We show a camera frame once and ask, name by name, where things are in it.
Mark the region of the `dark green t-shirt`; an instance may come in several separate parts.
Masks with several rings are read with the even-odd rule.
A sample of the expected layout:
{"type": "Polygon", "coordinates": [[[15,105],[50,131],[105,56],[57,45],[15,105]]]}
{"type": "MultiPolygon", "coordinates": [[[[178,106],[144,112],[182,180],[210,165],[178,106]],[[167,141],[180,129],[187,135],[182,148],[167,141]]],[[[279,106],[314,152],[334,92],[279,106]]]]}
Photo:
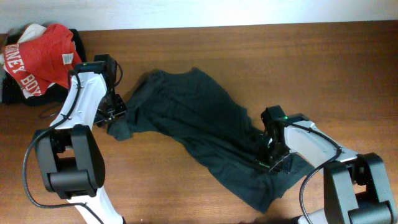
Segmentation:
{"type": "Polygon", "coordinates": [[[245,108],[197,68],[181,74],[151,72],[126,106],[126,115],[108,127],[110,136],[124,141],[134,133],[153,131],[173,138],[221,185],[257,211],[266,212],[313,169],[292,154],[290,172],[267,172],[256,160],[266,146],[263,132],[253,126],[245,108]]]}

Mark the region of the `black folded garment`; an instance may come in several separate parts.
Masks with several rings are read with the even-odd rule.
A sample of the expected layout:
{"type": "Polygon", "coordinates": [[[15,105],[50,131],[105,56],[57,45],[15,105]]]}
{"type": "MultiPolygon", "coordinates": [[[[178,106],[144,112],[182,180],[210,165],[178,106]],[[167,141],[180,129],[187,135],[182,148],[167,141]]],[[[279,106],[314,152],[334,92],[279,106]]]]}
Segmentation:
{"type": "MultiPolygon", "coordinates": [[[[75,44],[76,52],[82,62],[86,62],[86,53],[83,42],[76,29],[70,29],[73,34],[72,42],[75,44]]],[[[22,34],[15,34],[8,37],[7,41],[10,44],[16,43],[17,37],[22,34]]],[[[7,72],[1,72],[1,103],[6,105],[25,104],[27,106],[41,106],[49,103],[62,103],[68,95],[68,90],[58,84],[54,84],[47,89],[44,95],[31,96],[26,98],[18,83],[7,72]]]]}

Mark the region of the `white folded garment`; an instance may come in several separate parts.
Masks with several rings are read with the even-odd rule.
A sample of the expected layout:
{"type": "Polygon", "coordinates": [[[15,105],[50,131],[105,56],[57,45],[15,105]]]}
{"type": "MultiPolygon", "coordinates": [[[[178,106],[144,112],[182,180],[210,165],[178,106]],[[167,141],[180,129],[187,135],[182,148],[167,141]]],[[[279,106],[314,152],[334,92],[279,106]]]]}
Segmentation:
{"type": "Polygon", "coordinates": [[[1,65],[4,65],[8,60],[20,58],[20,43],[28,42],[40,37],[47,28],[40,24],[30,24],[23,29],[11,29],[2,45],[3,53],[1,53],[1,65]]]}

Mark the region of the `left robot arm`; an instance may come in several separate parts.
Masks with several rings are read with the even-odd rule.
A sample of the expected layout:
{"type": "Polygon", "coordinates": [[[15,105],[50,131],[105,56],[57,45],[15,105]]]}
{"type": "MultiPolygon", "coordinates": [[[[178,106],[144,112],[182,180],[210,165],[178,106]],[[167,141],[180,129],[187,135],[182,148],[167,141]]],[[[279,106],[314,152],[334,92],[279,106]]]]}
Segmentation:
{"type": "Polygon", "coordinates": [[[47,129],[38,130],[29,145],[35,151],[44,187],[63,204],[75,207],[87,223],[124,223],[104,188],[106,168],[92,133],[126,114],[116,86],[123,77],[120,64],[108,54],[95,55],[69,72],[68,95],[47,129]]]}

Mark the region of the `red printed t-shirt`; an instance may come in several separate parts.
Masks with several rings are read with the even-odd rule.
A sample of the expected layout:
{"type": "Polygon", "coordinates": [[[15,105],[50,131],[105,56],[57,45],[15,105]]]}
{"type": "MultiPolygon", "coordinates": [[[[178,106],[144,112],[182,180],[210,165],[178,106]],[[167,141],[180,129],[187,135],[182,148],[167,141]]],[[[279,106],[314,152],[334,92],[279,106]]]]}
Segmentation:
{"type": "Polygon", "coordinates": [[[44,95],[54,84],[68,88],[69,71],[81,63],[72,32],[61,24],[46,28],[40,37],[20,43],[20,58],[3,65],[26,98],[44,95]]]}

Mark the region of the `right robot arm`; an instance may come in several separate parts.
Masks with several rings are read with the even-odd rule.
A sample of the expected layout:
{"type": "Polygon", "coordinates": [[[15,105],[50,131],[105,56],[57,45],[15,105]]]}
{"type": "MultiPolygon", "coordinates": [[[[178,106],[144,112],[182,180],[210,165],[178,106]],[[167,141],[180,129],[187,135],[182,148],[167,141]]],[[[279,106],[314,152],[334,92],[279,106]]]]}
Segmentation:
{"type": "Polygon", "coordinates": [[[266,108],[261,120],[266,146],[259,151],[256,162],[263,169],[291,174],[293,155],[314,167],[300,186],[302,215],[293,223],[397,223],[397,205],[380,156],[342,146],[304,114],[287,116],[279,105],[266,108]],[[308,213],[303,193],[317,172],[323,174],[324,207],[308,213]]]}

